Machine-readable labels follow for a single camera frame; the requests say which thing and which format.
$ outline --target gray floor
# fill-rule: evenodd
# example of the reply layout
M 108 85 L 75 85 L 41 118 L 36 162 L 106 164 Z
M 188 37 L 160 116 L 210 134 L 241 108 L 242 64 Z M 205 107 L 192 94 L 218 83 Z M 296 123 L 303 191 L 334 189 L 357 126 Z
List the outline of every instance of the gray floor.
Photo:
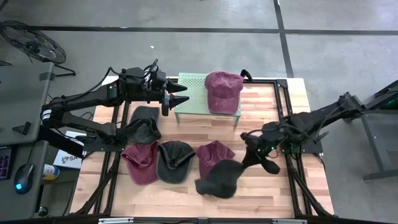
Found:
M 280 0 L 286 29 L 397 30 L 398 1 Z M 272 0 L 10 0 L 0 20 L 30 25 L 121 27 L 278 28 Z M 286 77 L 278 34 L 46 32 L 67 52 L 65 66 L 75 78 L 59 78 L 52 95 L 93 86 L 109 66 L 145 66 L 159 58 L 168 75 L 178 72 L 239 72 L 255 77 Z M 397 79 L 398 36 L 288 35 L 295 77 L 304 78 L 313 109 L 346 91 L 366 101 Z M 0 60 L 30 63 L 0 42 Z M 377 167 L 360 120 L 336 122 L 322 141 L 335 213 L 345 218 L 397 222 L 398 178 L 363 182 Z M 53 192 L 68 192 L 57 186 Z M 49 202 L 63 212 L 68 195 Z

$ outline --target table leg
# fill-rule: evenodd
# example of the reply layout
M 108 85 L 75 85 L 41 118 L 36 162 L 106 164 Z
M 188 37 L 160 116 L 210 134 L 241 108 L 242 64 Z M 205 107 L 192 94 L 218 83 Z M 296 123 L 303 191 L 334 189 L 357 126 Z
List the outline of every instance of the table leg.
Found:
M 240 118 L 240 116 L 234 117 L 234 127 L 236 127 L 238 125 L 239 118 Z
M 179 123 L 181 120 L 181 115 L 178 113 L 174 113 L 174 114 L 175 114 L 175 119 L 177 120 L 177 123 Z

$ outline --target dark gray baseball cap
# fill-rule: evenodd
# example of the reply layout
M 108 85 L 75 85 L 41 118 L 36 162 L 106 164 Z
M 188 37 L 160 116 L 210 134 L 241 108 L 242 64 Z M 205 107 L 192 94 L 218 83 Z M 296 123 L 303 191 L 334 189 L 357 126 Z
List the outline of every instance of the dark gray baseball cap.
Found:
M 185 142 L 169 141 L 158 145 L 156 173 L 160 180 L 170 184 L 182 183 L 189 173 L 193 148 Z

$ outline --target wooden tabletop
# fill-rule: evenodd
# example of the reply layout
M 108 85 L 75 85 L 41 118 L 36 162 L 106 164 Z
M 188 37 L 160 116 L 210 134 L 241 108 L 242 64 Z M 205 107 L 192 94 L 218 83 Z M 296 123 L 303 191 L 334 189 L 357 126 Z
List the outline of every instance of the wooden tabletop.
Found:
M 293 112 L 310 111 L 304 81 L 301 78 L 288 78 Z M 284 115 L 287 114 L 283 94 Z M 128 120 L 135 107 L 147 105 L 144 102 L 132 103 Z M 274 88 L 268 84 L 245 84 L 241 92 L 242 115 L 239 124 L 233 128 L 233 119 L 224 116 L 182 115 L 177 124 L 173 111 L 168 117 L 160 116 L 158 127 L 162 133 L 161 142 L 179 140 L 194 149 L 209 142 L 219 140 L 242 161 L 245 145 L 239 135 L 253 129 L 261 129 L 264 123 L 278 120 Z M 111 121 L 113 108 L 98 106 L 94 121 Z M 103 152 L 92 153 L 83 161 L 71 212 L 77 211 L 97 188 L 100 179 Z M 308 188 L 330 213 L 333 213 L 325 171 L 314 155 L 302 156 Z M 166 184 L 161 180 L 146 186 L 136 185 L 130 178 L 126 163 L 120 160 L 118 180 L 114 193 L 112 216 L 125 217 L 220 217 L 220 218 L 288 218 L 293 217 L 292 199 L 283 154 L 273 159 L 281 171 L 277 175 L 267 173 L 260 165 L 246 169 L 238 180 L 238 189 L 233 198 L 220 199 L 201 196 L 195 190 L 195 179 L 199 179 L 198 158 L 194 157 L 192 168 L 182 184 Z M 101 211 L 106 203 L 108 186 L 104 191 Z M 302 193 L 298 189 L 300 208 L 304 211 Z

